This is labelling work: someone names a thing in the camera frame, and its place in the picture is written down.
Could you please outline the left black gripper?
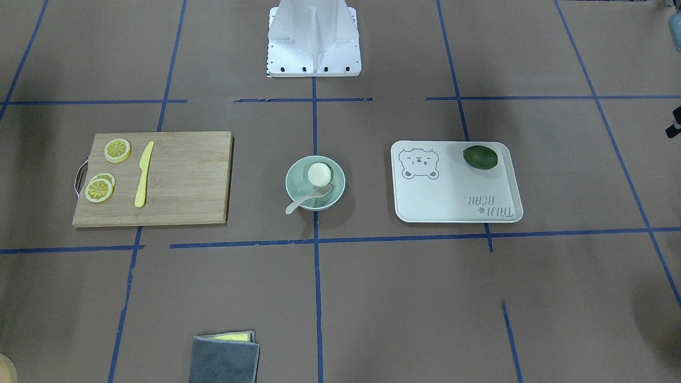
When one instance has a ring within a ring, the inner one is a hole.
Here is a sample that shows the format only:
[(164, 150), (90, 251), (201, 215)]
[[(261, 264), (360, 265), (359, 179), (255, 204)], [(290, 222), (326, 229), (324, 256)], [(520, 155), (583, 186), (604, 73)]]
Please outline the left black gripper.
[(667, 138), (670, 138), (670, 139), (675, 138), (676, 136), (679, 136), (679, 134), (681, 133), (681, 125), (680, 125), (681, 124), (681, 107), (679, 106), (676, 109), (674, 109), (672, 114), (673, 114), (673, 117), (674, 117), (674, 121), (668, 128), (666, 128)]

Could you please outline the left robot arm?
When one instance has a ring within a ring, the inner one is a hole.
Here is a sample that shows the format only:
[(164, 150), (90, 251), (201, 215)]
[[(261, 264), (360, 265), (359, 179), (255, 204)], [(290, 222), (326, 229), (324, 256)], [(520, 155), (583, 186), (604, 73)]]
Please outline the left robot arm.
[[(674, 48), (680, 53), (680, 8), (671, 15), (668, 24)], [(666, 129), (667, 138), (675, 138), (680, 134), (680, 106), (674, 109), (672, 115), (674, 122)]]

